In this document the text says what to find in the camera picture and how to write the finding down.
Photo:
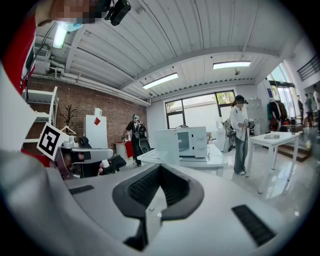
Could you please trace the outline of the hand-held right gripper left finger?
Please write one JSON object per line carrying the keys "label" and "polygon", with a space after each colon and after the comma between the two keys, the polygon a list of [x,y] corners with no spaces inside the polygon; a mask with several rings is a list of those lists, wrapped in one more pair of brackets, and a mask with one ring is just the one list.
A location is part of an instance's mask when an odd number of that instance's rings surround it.
{"label": "hand-held right gripper left finger", "polygon": [[144,221],[123,215],[113,200],[113,190],[121,182],[151,168],[147,164],[116,174],[63,180],[52,168],[47,171],[53,194],[62,210],[85,224],[99,226],[110,243],[119,242],[123,250],[149,253],[161,229],[161,189],[143,209]]}

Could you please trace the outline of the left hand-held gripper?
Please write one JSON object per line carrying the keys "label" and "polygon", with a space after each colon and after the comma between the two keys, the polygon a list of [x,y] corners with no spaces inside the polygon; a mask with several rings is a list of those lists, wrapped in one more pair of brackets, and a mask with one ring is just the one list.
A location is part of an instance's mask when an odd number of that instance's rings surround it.
{"label": "left hand-held gripper", "polygon": [[81,153],[85,161],[103,161],[114,156],[114,151],[108,148],[78,148],[78,138],[69,136],[61,130],[58,130],[48,122],[44,125],[37,142],[36,148],[47,156],[53,166],[60,171],[64,180],[79,178],[73,174],[72,168],[65,164],[64,156],[71,153]]}

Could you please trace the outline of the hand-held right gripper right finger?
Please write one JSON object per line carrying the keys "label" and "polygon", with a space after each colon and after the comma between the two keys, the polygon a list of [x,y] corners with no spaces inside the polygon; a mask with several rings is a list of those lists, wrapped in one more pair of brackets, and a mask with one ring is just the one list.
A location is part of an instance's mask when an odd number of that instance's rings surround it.
{"label": "hand-held right gripper right finger", "polygon": [[272,206],[234,182],[183,166],[198,181],[199,207],[186,219],[164,221],[152,240],[154,256],[269,256],[285,221]]}

